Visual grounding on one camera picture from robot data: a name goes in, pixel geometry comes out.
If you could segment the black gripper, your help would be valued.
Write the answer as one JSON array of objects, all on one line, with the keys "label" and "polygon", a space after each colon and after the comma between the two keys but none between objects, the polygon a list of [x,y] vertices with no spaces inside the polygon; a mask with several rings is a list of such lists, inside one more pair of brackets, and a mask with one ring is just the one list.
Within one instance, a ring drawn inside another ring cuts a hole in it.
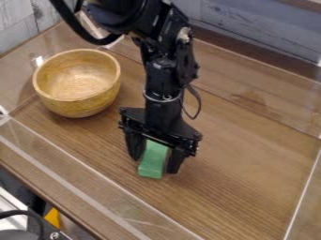
[{"label": "black gripper", "polygon": [[146,107],[120,109],[120,127],[126,135],[130,157],[138,161],[146,150],[148,140],[154,140],[173,150],[168,173],[177,174],[186,157],[196,156],[202,134],[182,117],[184,97],[181,92],[173,99],[153,99],[146,96]]}]

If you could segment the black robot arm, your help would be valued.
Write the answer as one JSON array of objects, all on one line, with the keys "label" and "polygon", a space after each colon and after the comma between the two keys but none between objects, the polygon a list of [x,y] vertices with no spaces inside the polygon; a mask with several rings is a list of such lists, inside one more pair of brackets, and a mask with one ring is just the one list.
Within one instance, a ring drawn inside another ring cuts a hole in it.
[{"label": "black robot arm", "polygon": [[149,143],[166,147],[166,173],[177,173],[185,159],[197,154],[202,134],[185,118],[185,93],[193,92],[200,65],[194,58],[190,19],[172,0],[86,0],[95,22],[110,32],[98,38],[86,30],[65,0],[50,0],[73,31],[87,42],[109,45],[129,35],[141,49],[146,70],[142,108],[120,110],[130,157],[138,161],[152,151]]}]

